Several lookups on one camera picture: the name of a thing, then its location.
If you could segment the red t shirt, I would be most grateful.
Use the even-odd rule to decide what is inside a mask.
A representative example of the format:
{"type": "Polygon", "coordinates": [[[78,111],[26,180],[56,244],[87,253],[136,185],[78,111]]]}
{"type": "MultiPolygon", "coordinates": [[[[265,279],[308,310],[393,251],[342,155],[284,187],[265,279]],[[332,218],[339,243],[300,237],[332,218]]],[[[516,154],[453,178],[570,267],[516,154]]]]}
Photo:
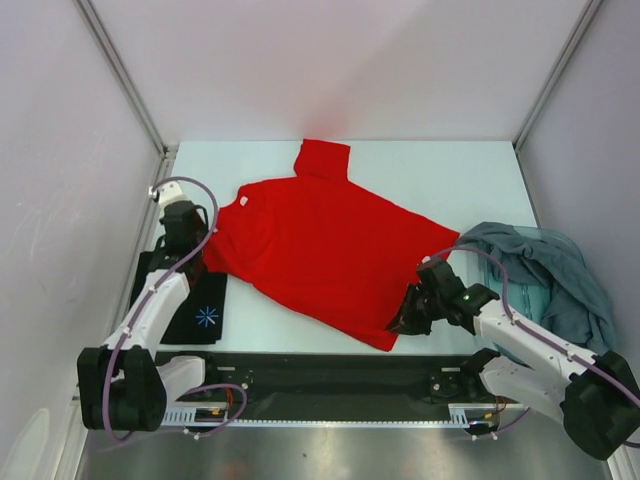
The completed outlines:
{"type": "Polygon", "coordinates": [[[230,274],[297,313],[377,350],[416,282],[416,269],[459,237],[351,182],[350,148],[306,139],[294,176],[241,186],[204,248],[210,272],[230,274]]]}

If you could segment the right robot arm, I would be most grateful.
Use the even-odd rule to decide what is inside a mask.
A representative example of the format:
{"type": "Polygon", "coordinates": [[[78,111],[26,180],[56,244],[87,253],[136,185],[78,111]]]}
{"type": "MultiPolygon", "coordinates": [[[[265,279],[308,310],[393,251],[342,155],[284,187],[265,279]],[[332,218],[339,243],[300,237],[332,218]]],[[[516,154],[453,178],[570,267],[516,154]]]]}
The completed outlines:
{"type": "Polygon", "coordinates": [[[428,335],[433,322],[445,320],[503,349],[472,356],[471,370],[461,376],[469,399],[514,400],[561,424],[597,460],[628,444],[639,428],[639,385],[621,355],[598,355],[561,339],[511,307],[504,294],[465,286],[442,258],[422,263],[417,275],[388,331],[428,335]]]}

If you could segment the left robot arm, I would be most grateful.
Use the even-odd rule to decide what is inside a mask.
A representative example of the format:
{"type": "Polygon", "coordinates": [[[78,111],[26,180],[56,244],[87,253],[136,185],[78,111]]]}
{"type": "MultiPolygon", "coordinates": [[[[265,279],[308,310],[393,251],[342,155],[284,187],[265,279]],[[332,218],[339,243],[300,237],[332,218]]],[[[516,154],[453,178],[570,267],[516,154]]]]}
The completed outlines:
{"type": "Polygon", "coordinates": [[[173,316],[205,270],[202,250],[218,219],[188,198],[182,188],[187,181],[174,176],[150,188],[165,229],[153,252],[154,269],[122,323],[77,359],[82,422],[116,441],[157,430],[167,407],[189,392],[207,400],[221,387],[220,374],[199,356],[176,356],[163,365],[155,361],[173,316]]]}

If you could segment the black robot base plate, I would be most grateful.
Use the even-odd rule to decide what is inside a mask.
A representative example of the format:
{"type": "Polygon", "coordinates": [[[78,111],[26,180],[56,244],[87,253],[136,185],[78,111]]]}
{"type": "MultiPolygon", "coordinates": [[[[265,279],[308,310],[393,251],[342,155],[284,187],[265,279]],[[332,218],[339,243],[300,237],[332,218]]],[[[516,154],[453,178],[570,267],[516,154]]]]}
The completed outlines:
{"type": "Polygon", "coordinates": [[[502,412],[509,400],[487,392],[468,355],[202,353],[205,383],[220,391],[184,402],[233,400],[239,415],[347,419],[405,418],[437,406],[465,404],[502,412]]]}

